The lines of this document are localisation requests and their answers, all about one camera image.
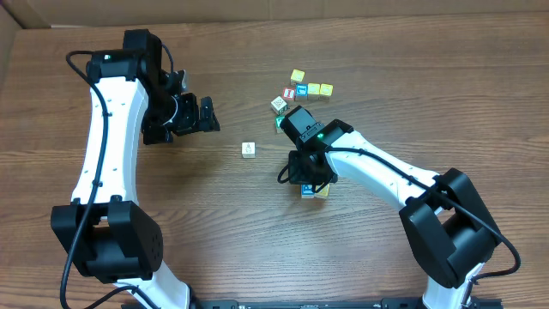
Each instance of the white block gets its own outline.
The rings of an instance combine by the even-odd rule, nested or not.
[[[284,99],[278,96],[271,102],[271,107],[277,115],[281,115],[285,110],[288,109],[288,104],[284,101]]]
[[[242,157],[247,159],[256,157],[256,144],[254,142],[242,143]]]

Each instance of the yellow cube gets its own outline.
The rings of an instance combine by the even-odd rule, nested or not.
[[[332,96],[334,91],[334,86],[329,84],[322,84],[320,86],[320,100],[329,101],[329,98]]]
[[[305,78],[305,72],[300,70],[294,70],[292,77],[290,77],[290,85],[295,86],[298,82],[302,82]]]
[[[320,96],[320,84],[309,83],[307,86],[307,100],[318,100]]]
[[[326,199],[328,198],[328,193],[329,193],[329,185],[326,185],[325,187],[323,187],[322,190],[320,190],[320,192],[315,193],[315,197]]]

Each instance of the toy block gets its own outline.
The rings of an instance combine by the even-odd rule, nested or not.
[[[297,84],[295,86],[295,100],[307,100],[307,85]]]
[[[320,190],[320,192],[315,193],[315,197],[326,199],[328,198],[328,194],[329,194],[329,185],[326,185],[325,187],[323,187],[322,190]]]
[[[290,85],[295,86],[298,82],[302,82],[305,78],[305,72],[300,70],[294,70],[292,77],[290,77]]]
[[[318,100],[320,96],[320,84],[310,82],[307,85],[307,100]]]
[[[315,192],[312,190],[312,185],[301,185],[301,198],[313,198]]]
[[[274,119],[274,126],[276,127],[276,133],[284,133],[284,130],[281,128],[281,122],[284,120],[284,116],[276,116]]]
[[[256,157],[256,144],[254,142],[242,143],[242,157],[246,159]]]
[[[279,96],[271,102],[271,107],[277,115],[281,115],[288,109],[288,104]]]
[[[334,91],[334,86],[329,84],[320,85],[320,97],[318,99],[329,101],[329,98],[332,96]]]
[[[295,89],[294,88],[284,88],[284,91],[282,92],[282,99],[284,99],[284,100],[293,100],[293,97],[295,97]]]

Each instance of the cable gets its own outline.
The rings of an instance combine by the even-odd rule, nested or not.
[[[170,53],[170,50],[168,49],[168,46],[164,45],[164,43],[162,43],[162,48],[164,48],[164,50],[166,51],[166,54],[168,54],[168,57],[170,58],[170,76],[173,74],[173,58],[172,58],[172,54]]]
[[[63,309],[69,309],[69,304],[67,303],[67,283],[69,281],[69,273],[70,273],[70,266],[75,258],[75,251],[78,247],[78,244],[80,242],[82,233],[84,231],[84,228],[87,226],[87,219],[90,216],[91,209],[94,206],[95,197],[97,195],[97,190],[101,186],[101,171],[103,169],[103,162],[105,161],[105,152],[106,152],[106,138],[108,136],[107,132],[109,131],[109,112],[106,108],[105,98],[103,98],[103,94],[101,94],[100,90],[97,89],[97,86],[90,81],[87,76],[78,69],[75,64],[73,64],[71,58],[74,55],[92,55],[94,54],[93,51],[71,51],[67,54],[66,60],[69,67],[76,72],[88,85],[91,87],[97,97],[100,100],[101,109],[103,111],[103,134],[101,137],[101,147],[100,147],[100,155],[99,159],[97,160],[97,169],[95,170],[95,176],[94,181],[92,181],[92,191],[89,195],[89,199],[87,200],[87,206],[84,210],[84,214],[81,217],[80,223],[78,224],[78,228],[76,229],[75,237],[72,239],[72,244],[70,245],[69,253],[67,254],[67,260],[65,262],[65,266],[63,268],[63,276],[61,277],[61,287],[59,288],[59,300],[61,302],[61,307]],[[148,296],[143,293],[139,287],[136,286],[125,286],[121,288],[116,288],[113,291],[111,291],[109,294],[101,297],[99,300],[95,301],[92,305],[88,306],[87,308],[95,308],[96,306],[102,304],[103,302],[110,299],[113,295],[118,294],[125,290],[132,290],[132,293],[137,293],[147,304],[153,308],[153,309],[159,309],[153,301],[151,301]]]
[[[404,173],[401,169],[394,166],[393,164],[386,161],[384,158],[380,157],[377,154],[373,154],[373,153],[371,153],[369,151],[366,151],[364,149],[332,148],[332,147],[328,147],[324,151],[321,151],[320,153],[328,153],[328,152],[331,152],[331,151],[352,152],[352,153],[356,153],[356,154],[360,154],[360,155],[366,155],[366,156],[371,157],[372,159],[375,159],[376,161],[379,161],[380,163],[384,164],[386,167],[393,170],[393,172],[401,175],[404,179],[408,180],[410,183],[412,183],[414,185],[417,185],[418,187],[420,187],[422,189],[425,189],[426,191],[431,193],[433,196],[437,197],[440,200],[445,201],[446,203],[448,203],[449,205],[451,205],[455,209],[462,212],[464,215],[469,217],[469,219],[479,223],[482,227],[487,229],[496,239],[498,239],[500,242],[503,242],[505,244],[505,246],[507,246],[507,248],[509,248],[509,250],[511,251],[511,254],[513,255],[513,258],[515,259],[515,264],[513,265],[513,267],[511,267],[507,270],[487,272],[487,273],[484,273],[484,274],[479,274],[479,275],[473,276],[469,280],[468,290],[467,290],[466,295],[464,297],[464,301],[466,301],[466,302],[468,301],[469,295],[471,294],[471,292],[473,290],[473,285],[478,284],[477,281],[479,279],[510,275],[510,274],[513,274],[513,273],[517,272],[519,270],[519,268],[521,267],[521,256],[518,253],[518,250],[513,246],[513,244],[511,244],[511,242],[507,238],[505,238],[505,236],[503,236],[501,233],[499,233],[498,231],[496,231],[492,227],[490,227],[486,222],[482,221],[479,217],[477,217],[476,215],[473,215],[468,210],[464,209],[459,203],[456,203],[456,202],[452,201],[451,199],[449,199],[444,194],[439,193],[438,191],[431,188],[430,186],[423,184],[422,182],[418,181],[414,176],[411,176],[411,175],[408,175],[408,174]]]

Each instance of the table surface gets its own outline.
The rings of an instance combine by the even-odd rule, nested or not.
[[[188,70],[190,90],[213,98],[221,123],[221,132],[140,145],[137,159],[137,194],[162,228],[164,259],[200,298],[372,300],[425,289],[400,218],[380,199],[345,179],[327,201],[277,184],[293,145],[275,133],[269,102],[299,68],[307,82],[335,86],[329,103],[303,103],[317,120],[339,118],[415,166],[471,177],[523,259],[517,274],[483,281],[474,295],[546,307],[549,14],[148,28]],[[17,34],[0,102],[0,306],[59,307],[66,253],[50,211],[70,200],[91,109],[64,55],[120,48],[123,35]],[[256,143],[255,159],[241,157],[242,142]],[[486,270],[511,264],[500,246]],[[69,303],[83,307],[110,290],[73,269]]]

